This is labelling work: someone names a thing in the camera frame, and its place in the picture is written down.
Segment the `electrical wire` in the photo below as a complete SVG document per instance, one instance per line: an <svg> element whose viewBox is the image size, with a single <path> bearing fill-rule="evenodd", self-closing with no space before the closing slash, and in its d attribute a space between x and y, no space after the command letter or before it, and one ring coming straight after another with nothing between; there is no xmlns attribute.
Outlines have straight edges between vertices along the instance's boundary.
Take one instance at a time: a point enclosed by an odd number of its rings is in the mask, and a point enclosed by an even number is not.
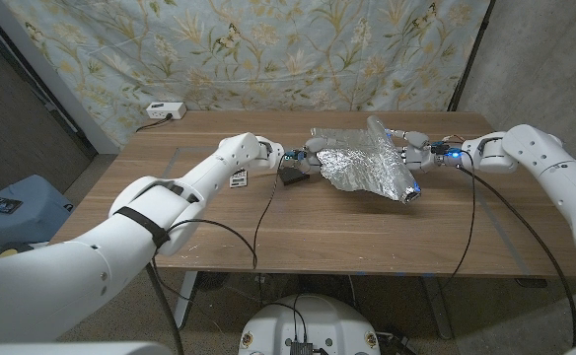
<svg viewBox="0 0 576 355"><path fill-rule="evenodd" d="M349 286L351 288L351 298L354 301L354 308L358 311L360 307L358 307L358 302L356 302L356 291L354 291L354 282L351 280L351 275L347 275L349 278Z"/></svg>
<svg viewBox="0 0 576 355"><path fill-rule="evenodd" d="M301 315L301 312L299 312L297 310L297 308L291 307L288 305L284 305L284 304L279 303L279 302L271 302L271 303L267 303L266 305L267 306L270 306L270 305L282 306L282 307L291 309L293 311L293 313L296 313L297 315L299 315L299 318L301 319L301 324L304 326L304 342L306 342L306 340L308 339L308 331L306 330L306 321L304 320L304 317ZM296 320L295 320L295 341L298 341L297 340L297 322L296 322Z"/></svg>
<svg viewBox="0 0 576 355"><path fill-rule="evenodd" d="M180 226L180 225L183 225L183 224L185 224L185 223L196 223L196 222L197 222L197 223L207 223L207 224L210 224L210 225L218 226L218 227L224 228L224 229L226 229L227 231L229 231L229 232L233 233L234 235L236 235L236 237L240 238L240 240L241 240L242 242L244 242L245 245L247 245L247 248L249 248L249 250L250 250L251 253L252 253L252 268L256 268L256 267L257 267L257 254L255 253L255 249L254 249L253 247L251 247L251 245L249 244L249 242L248 242L244 237L242 237L242 235L241 235L240 233L238 233L238 232L237 232L236 230L234 230L233 228L231 228L231 227L229 227L229 226L227 226L227 225L224 225L224 224L222 224L222 223L220 223L220 222L215 222L215 221L210 221L210 220L205 220L205 219L197 219L197 218L188 219L188 220L184 220L184 221L180 221L180 222L174 223L174 224L168 229L167 233L171 232L174 228L176 228L176 227L178 227L178 226Z"/></svg>
<svg viewBox="0 0 576 355"><path fill-rule="evenodd" d="M286 154L284 153L281 156L281 158L279 158L279 165L277 166L277 173L275 174L275 183L272 186L272 192L270 193L270 198L268 199L268 203L266 204L266 208L264 208L264 211L261 213L261 216L259 216L259 221L257 221L257 227L255 227L255 234L253 235L253 238L252 238L252 252L253 252L253 254L255 254L255 251L257 250L257 232L259 231L259 226L261 225L261 220L266 215L266 211L268 211L268 207L270 207L270 202L272 202L272 198L275 196L275 190L277 190L277 180L279 178L279 169L281 169L281 164L284 162L285 156L286 156ZM257 257L255 257L255 260L254 260L253 265L252 265L252 268L256 268L256 267L257 267Z"/></svg>
<svg viewBox="0 0 576 355"><path fill-rule="evenodd" d="M295 302L293 302L292 304L292 319L295 322L295 341L297 341L297 316L295 315L297 313L297 300L299 299L299 296L301 296L300 293L297 294L297 296L295 296ZM304 342L307 343L308 342L308 335L306 334L305 328L304 328Z"/></svg>
<svg viewBox="0 0 576 355"><path fill-rule="evenodd" d="M534 228L527 222L527 220L494 187L492 187L484 179L477 177L474 173L469 172L468 170L466 170L463 167L459 167L459 170L468 174L472 178L476 179L483 186L485 186L488 190L490 190L492 193L494 193L494 195L496 195L496 197L498 197L498 199L500 199L501 202L503 202L503 204L505 204L505 206L514 214L514 216L516 216L516 218L518 218L521 221L521 223L529 230L529 232L532 234L532 236L534 236L534 238L536 239L538 244L540 244L540 246L542 247L542 249L546 253L546 256L548 256L549 260L551 260L551 263L553 264L553 267L555 268L557 275L560 277L560 281L562 282L562 286L564 287L564 293L566 293L566 298L568 299L568 304L569 304L569 307L571 308L571 319L573 322L573 343L572 344L573 344L573 347L575 347L576 346L575 302L573 301L573 294L571 293L571 289L568 286L568 281L566 280L566 277L564 276L564 272L562 271L562 268L560 267L559 263L557 262L557 260L553 256L553 253L551 253L551 250L549 250L549 248L546 246L546 244L544 243L542 238L538 235L538 233L534 230Z"/></svg>
<svg viewBox="0 0 576 355"><path fill-rule="evenodd" d="M146 124L146 125L144 125L144 126L141 126L141 127L137 128L137 130L135 131L135 133L138 132L138 131L140 131L140 130L155 128L155 126L160 125L161 123L165 123L165 122L167 122L167 121L169 121L169 120L171 120L171 119L172 119L172 114L171 114L171 113L168 113L168 114L166 115L166 117L163 118L163 119L160 119L160 120L158 120L158 121L156 121L156 122L154 122L154 123Z"/></svg>
<svg viewBox="0 0 576 355"><path fill-rule="evenodd" d="M452 141L451 138L453 138L453 137L459 139L459 141ZM460 136L459 134L451 134L449 136L444 137L442 139L442 141L444 143L460 143L461 144L461 143L464 143L466 141L466 139L464 139L464 137Z"/></svg>
<svg viewBox="0 0 576 355"><path fill-rule="evenodd" d="M257 275L257 287L259 288L259 307L261 308L264 304L263 298L261 296L261 274Z"/></svg>
<svg viewBox="0 0 576 355"><path fill-rule="evenodd" d="M446 280L446 283L444 284L444 286L442 286L440 288L440 290L433 297L431 297L430 302L433 302L435 300L435 298L444 289L446 289L446 287L450 284L450 282L453 280L453 278L455 278L455 275L457 275L457 272L459 271L459 269L462 267L462 264L464 263L464 259L466 258L466 255L468 254L469 245L472 242L472 231L474 230L474 216L475 216L475 212L476 212L476 185L474 184L476 174L474 173L474 160L472 159L472 156L467 151L462 151L462 153L468 155L470 164L472 165L472 173L471 173L471 175L472 175L472 217L471 217L471 221L469 223L468 243L466 244L466 248L464 249L464 254L462 255L462 258L459 260L459 264L457 265L457 268L455 268L455 271L450 275L448 280Z"/></svg>
<svg viewBox="0 0 576 355"><path fill-rule="evenodd" d="M189 298L183 296L179 291L175 290L174 288L170 287L168 284L166 284L163 279L161 278L161 275L159 275L159 266L157 265L157 259L156 259L156 254L154 256L152 256L152 267L154 268L154 274L157 277L157 280L159 281L159 283L161 284L161 286L163 286L163 288L165 288L166 290L172 292L173 294L177 295L180 299L182 300L186 300L188 302L190 302L191 304L196 305L195 302L191 301ZM196 307L198 309L199 312L201 312L209 321L211 321L217 328L218 331L220 331L220 333L223 336L225 335L225 332L222 331L222 328L220 327L220 325L218 325L218 323L213 320L208 314L206 314L205 312L202 311L202 309L200 307Z"/></svg>
<svg viewBox="0 0 576 355"><path fill-rule="evenodd" d="M184 355L184 350L182 349L182 339L180 339L179 328L177 327L177 323L174 320L174 315L172 314L170 305L168 305L166 295L163 293L163 289L159 284L159 279L157 278L157 274L155 271L156 267L148 263L145 269L146 272L148 273L148 277L150 278L150 282L152 283L152 287L154 288L154 291L157 294L157 299L159 300L161 309L163 310L163 313L165 314L166 319L168 320L168 326L170 327L172 337L174 338L174 345L177 348L177 354Z"/></svg>

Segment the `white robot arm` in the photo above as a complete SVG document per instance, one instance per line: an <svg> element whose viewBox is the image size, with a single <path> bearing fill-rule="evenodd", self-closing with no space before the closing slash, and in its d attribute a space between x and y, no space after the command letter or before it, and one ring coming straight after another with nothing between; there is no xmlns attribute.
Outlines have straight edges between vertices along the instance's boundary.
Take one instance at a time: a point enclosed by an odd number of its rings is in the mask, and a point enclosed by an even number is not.
<svg viewBox="0 0 576 355"><path fill-rule="evenodd" d="M576 247L576 160L562 149L557 137L521 124L461 145L439 142L428 147L406 147L403 153L406 166L412 171L428 172L442 165L462 165L468 170L495 174L512 173L519 165L525 167L568 222Z"/></svg>
<svg viewBox="0 0 576 355"><path fill-rule="evenodd" d="M143 177L112 205L109 218L57 245L0 258L0 342L49 341L107 303L159 252L171 255L229 177L276 170L283 147L251 133L227 138L184 177Z"/></svg>

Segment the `floral fabric backdrop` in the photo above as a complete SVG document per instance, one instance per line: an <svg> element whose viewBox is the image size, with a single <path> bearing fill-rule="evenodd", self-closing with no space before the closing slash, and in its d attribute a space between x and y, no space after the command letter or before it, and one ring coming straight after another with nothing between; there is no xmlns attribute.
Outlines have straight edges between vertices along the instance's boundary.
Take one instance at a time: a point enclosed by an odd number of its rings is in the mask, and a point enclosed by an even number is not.
<svg viewBox="0 0 576 355"><path fill-rule="evenodd" d="M445 110L489 0L4 0L122 147L188 109Z"/></svg>

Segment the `aluminum foil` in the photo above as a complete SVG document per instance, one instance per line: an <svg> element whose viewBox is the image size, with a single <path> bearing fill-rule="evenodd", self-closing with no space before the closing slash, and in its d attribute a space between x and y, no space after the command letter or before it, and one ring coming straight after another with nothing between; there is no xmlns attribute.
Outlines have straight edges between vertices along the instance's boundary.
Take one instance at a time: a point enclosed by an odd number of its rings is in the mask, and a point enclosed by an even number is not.
<svg viewBox="0 0 576 355"><path fill-rule="evenodd" d="M375 116L367 129L313 128L328 142L317 152L321 174L343 191L367 190L402 203L419 196L419 186Z"/></svg>

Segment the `black cable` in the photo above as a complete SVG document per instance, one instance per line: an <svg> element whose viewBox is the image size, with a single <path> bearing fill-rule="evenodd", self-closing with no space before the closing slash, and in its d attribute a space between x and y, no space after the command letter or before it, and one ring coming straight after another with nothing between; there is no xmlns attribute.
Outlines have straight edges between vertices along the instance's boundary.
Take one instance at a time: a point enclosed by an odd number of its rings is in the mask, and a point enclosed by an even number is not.
<svg viewBox="0 0 576 355"><path fill-rule="evenodd" d="M268 207L270 207L270 202L272 202L272 198L275 196L275 190L277 189L277 179L279 178L279 169L281 169L281 164L284 162L285 156L286 156L286 154L282 155L281 158L279 158L279 165L277 166L277 173L275 174L275 184L272 187L272 192L270 193L270 199L268 199L268 203L266 204L266 208L264 208L264 211L261 213L261 216L259 217L259 221L257 221L257 227L255 227L255 234L253 235L253 238L252 238L253 254L257 250L257 231L259 231L259 225L261 225L261 220L266 215L266 211L268 211ZM255 262L253 264L253 268L256 268L256 267L257 267L257 259L255 259Z"/></svg>
<svg viewBox="0 0 576 355"><path fill-rule="evenodd" d="M261 296L261 274L257 275L257 286L259 288L259 307L262 308L264 301L263 301L263 298Z"/></svg>
<svg viewBox="0 0 576 355"><path fill-rule="evenodd" d="M174 344L177 348L177 354L184 355L184 351L182 349L182 339L180 339L179 328L177 327L177 323L174 320L174 315L172 314L172 310L170 309L170 305L168 305L168 300L166 299L166 295L163 293L163 289L159 283L160 277L158 277L156 273L156 267L152 266L150 263L146 265L146 271L148 272L148 277L150 278L150 282L152 282L152 287L154 288L155 293L157 294L157 299L159 299L159 304L163 309L163 313L168 319L168 325L170 326L170 331L172 332L172 337L174 338Z"/></svg>
<svg viewBox="0 0 576 355"><path fill-rule="evenodd" d="M466 86L466 82L468 81L469 72L472 68L472 64L474 63L474 59L476 58L476 53L478 52L478 48L481 45L481 40L483 39L483 34L485 33L485 29L489 25L489 18L492 10L494 9L494 3L496 0L490 0L489 5L487 6L487 11L485 12L485 16L483 16L483 20L481 21L481 26L478 29L478 33L476 33L476 39L474 40L474 44L472 45L472 49L468 56L468 62L466 63L466 68L464 69L464 74L461 76L461 79L457 83L455 87L455 91L453 92L453 96L450 99L450 103L448 104L447 111L456 111L457 107L459 106L459 101L464 93L464 87Z"/></svg>
<svg viewBox="0 0 576 355"><path fill-rule="evenodd" d="M170 229L168 229L167 233L171 232L174 228L183 225L185 223L192 223L192 222L198 222L198 223L207 223L210 225L214 225L214 226L218 226L218 227L222 227L224 229L226 229L227 231L235 234L238 238L240 238L240 240L242 242L244 242L247 245L247 248L249 248L249 250L252 252L252 268L255 269L257 267L257 254L255 253L255 249L253 247L251 247L251 245L249 244L249 242L247 242L247 240L242 237L242 235L238 232L236 232L233 228L224 225L220 222L215 222L215 221L210 221L210 220L205 220L205 219L188 219L188 220L184 220L184 221L180 221L180 222L176 222L174 223Z"/></svg>
<svg viewBox="0 0 576 355"><path fill-rule="evenodd" d="M293 302L292 304L292 319L295 323L295 341L297 341L297 300L299 299L299 296L301 296L300 293L297 294L297 296L295 297L295 302ZM308 335L306 335L306 331L304 328L304 342L307 343L308 342Z"/></svg>
<svg viewBox="0 0 576 355"><path fill-rule="evenodd" d="M141 127L137 128L137 130L135 131L135 133L138 132L138 131L140 131L140 130L143 130L143 129L154 128L156 125L159 125L159 124L161 124L161 123L165 123L165 122L167 122L167 121L169 121L169 120L171 120L171 119L172 119L172 114L171 114L171 113L168 113L168 114L166 115L166 117L163 118L163 119L160 119L160 120L158 120L158 121L156 121L156 122L154 122L154 123L146 124L146 125L144 125L144 126L141 126Z"/></svg>
<svg viewBox="0 0 576 355"><path fill-rule="evenodd" d="M455 268L455 271L453 272L452 275L450 275L450 277L448 278L448 280L446 280L446 283L444 284L444 286L442 286L440 288L440 290L438 291L437 294L435 294L430 301L433 302L433 300L435 300L435 298L439 295L439 293L441 293L444 289L446 289L446 287L448 286L448 284L450 284L450 282L453 280L453 278L455 278L455 275L457 275L457 272L459 271L459 269L462 267L462 264L464 263L464 259L466 258L466 255L468 254L468 249L469 249L469 245L472 242L472 231L474 229L474 215L476 212L476 186L474 184L474 178L476 177L476 175L474 174L474 160L472 159L472 156L466 152L466 151L462 151L462 153L467 154L469 157L469 161L472 165L472 217L471 217L471 221L469 223L469 235L468 235L468 243L466 244L466 248L464 249L464 254L462 255L462 258L459 260L459 264L457 265L457 268Z"/></svg>
<svg viewBox="0 0 576 355"><path fill-rule="evenodd" d="M354 309L358 311L359 314L362 314L360 311L360 305L358 304L358 300L356 299L356 290L354 290L354 282L351 280L351 275L347 275L349 279L349 287L351 288L351 300L353 302Z"/></svg>
<svg viewBox="0 0 576 355"><path fill-rule="evenodd" d="M179 298L184 299L188 302L191 302L191 300L185 296L183 296L179 291L173 289L172 287L170 287L167 283L165 283L163 281L163 279L161 278L161 275L159 275L159 267L157 265L157 259L156 259L157 255L154 254L152 256L152 267L154 268L154 273L157 276L157 280L159 281L159 283L161 284L161 286L163 286L166 290L172 292L173 294L179 296Z"/></svg>
<svg viewBox="0 0 576 355"><path fill-rule="evenodd" d="M291 309L294 313L296 313L297 315L299 315L299 318L301 318L301 324L304 326L304 342L306 342L306 339L308 339L308 331L306 330L306 321L304 320L304 317L301 315L301 312L297 311L297 309L295 307L290 307L288 305L284 305L282 303L279 302L271 302L266 304L267 306L270 305L276 305L276 306L282 306L285 308L289 308ZM295 339L297 339L297 322L295 321Z"/></svg>
<svg viewBox="0 0 576 355"><path fill-rule="evenodd" d="M553 264L553 267L555 268L557 275L560 277L560 281L562 282L562 286L564 287L564 292L566 293L566 298L568 299L568 304L571 308L571 318L573 321L573 347L575 347L576 346L575 302L573 301L573 294L571 293L571 289L568 286L568 282L566 281L566 277L564 276L564 272L562 272L562 268L560 268L560 265L557 262L557 260L555 259L555 257L553 256L553 254L551 253L551 250L549 250L549 248L546 246L546 244L544 243L542 238L538 235L538 233L534 230L534 228L527 222L527 220L518 212L518 210L516 210L516 208L514 206L512 206L511 203L509 203L505 199L505 197L503 197L494 187L492 187L489 183L487 183L482 178L475 176L474 173L471 173L468 170L464 169L463 167L459 167L459 170L468 174L469 176L472 176L474 179L478 180L478 182L483 184L483 186L487 187L488 190L492 191L492 193L494 193L496 195L496 197L498 197L498 199L500 199L501 202L503 202L505 204L505 206L514 214L514 216L516 216L516 218L518 218L521 221L521 223L529 230L529 232L532 234L532 236L534 236L536 241L540 244L540 246L542 247L542 249L546 253L546 256L548 256L549 260L551 260L551 263Z"/></svg>

